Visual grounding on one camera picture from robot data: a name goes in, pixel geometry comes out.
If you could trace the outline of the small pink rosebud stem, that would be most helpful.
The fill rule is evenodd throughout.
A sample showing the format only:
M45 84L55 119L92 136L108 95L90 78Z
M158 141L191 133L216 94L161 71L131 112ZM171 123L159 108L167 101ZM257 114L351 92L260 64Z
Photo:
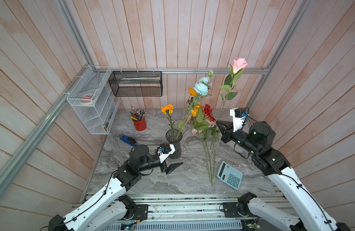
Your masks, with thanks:
M226 76L223 85L219 87L222 105L220 107L220 114L217 120L221 119L226 103L237 96L238 93L235 89L247 65L248 63L244 58L236 58L233 60L232 64L230 64L229 74Z

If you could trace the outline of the small pink carnation stem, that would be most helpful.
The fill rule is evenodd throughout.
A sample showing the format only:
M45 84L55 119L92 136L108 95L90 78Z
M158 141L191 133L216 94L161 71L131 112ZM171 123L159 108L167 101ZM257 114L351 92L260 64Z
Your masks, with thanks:
M211 186L214 186L214 176L217 157L217 143L219 138L219 129L215 121L202 120L193 122L192 133L196 135L203 146L205 154L206 169Z

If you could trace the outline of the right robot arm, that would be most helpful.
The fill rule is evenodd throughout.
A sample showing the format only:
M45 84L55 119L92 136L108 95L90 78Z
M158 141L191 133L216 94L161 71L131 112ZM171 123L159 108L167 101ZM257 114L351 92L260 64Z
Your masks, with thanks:
M246 150L253 163L283 193L297 215L285 213L262 201L253 193L245 193L236 203L223 203L227 218L260 217L282 231L348 231L350 228L330 216L301 183L290 162L271 145L275 131L265 122L256 121L248 132L243 126L249 115L244 108L232 108L231 122L216 122L224 143L233 141Z

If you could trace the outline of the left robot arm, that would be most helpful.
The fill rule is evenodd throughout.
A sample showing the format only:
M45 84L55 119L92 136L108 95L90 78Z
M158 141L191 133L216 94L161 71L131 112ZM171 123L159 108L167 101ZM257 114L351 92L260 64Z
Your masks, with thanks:
M144 220L146 215L137 211L135 202L126 195L145 175L146 170L160 168L162 173L170 174L182 163L167 165L166 160L173 155L173 144L160 144L154 154L147 145L137 145L126 160L115 170L97 193L74 211L65 216L56 215L45 229L49 231L101 231L106 226L121 219Z

